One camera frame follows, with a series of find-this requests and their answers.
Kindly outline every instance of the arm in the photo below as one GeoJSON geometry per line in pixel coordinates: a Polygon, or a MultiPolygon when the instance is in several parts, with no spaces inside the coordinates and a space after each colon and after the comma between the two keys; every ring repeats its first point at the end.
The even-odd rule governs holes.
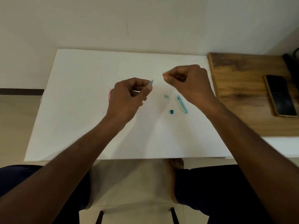
{"type": "Polygon", "coordinates": [[[115,84],[107,114],[95,128],[0,198],[0,222],[52,223],[96,158],[146,100],[149,82],[133,78],[115,84]]]}
{"type": "Polygon", "coordinates": [[[211,121],[272,219],[297,223],[299,168],[216,99],[205,69],[180,66],[163,76],[211,121]]]}

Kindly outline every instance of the smartphone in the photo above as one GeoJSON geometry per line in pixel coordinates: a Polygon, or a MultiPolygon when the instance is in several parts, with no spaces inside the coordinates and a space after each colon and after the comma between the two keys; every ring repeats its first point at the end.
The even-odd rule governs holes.
{"type": "Polygon", "coordinates": [[[286,80],[278,75],[266,75],[264,80],[274,114],[282,117],[296,117],[297,112],[286,85],[286,80]]]}

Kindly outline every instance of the chair leg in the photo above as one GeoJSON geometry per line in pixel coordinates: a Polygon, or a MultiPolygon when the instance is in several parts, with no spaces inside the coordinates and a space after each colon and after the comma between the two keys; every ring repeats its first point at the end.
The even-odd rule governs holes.
{"type": "Polygon", "coordinates": [[[175,212],[174,208],[170,208],[169,211],[171,211],[171,216],[172,216],[173,224],[180,224],[178,222],[178,218],[176,216],[176,212],[175,212]]]}
{"type": "Polygon", "coordinates": [[[97,221],[95,222],[95,224],[101,224],[102,223],[103,215],[104,215],[104,212],[100,211],[99,216],[98,216],[97,221]]]}

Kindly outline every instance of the person's right hand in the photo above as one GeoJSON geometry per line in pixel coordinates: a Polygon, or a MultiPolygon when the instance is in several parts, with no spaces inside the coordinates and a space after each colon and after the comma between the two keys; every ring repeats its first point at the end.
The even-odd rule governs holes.
{"type": "Polygon", "coordinates": [[[218,102],[207,75],[199,65],[177,66],[163,74],[164,80],[175,87],[190,103],[199,109],[218,102]]]}

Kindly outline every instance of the foot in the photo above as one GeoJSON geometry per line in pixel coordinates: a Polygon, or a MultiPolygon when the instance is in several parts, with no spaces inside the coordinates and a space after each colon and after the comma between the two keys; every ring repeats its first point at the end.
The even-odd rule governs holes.
{"type": "Polygon", "coordinates": [[[174,195],[174,185],[176,183],[176,171],[184,169],[184,161],[181,158],[167,159],[167,167],[170,175],[170,198],[174,203],[178,204],[176,196],[174,195]]]}

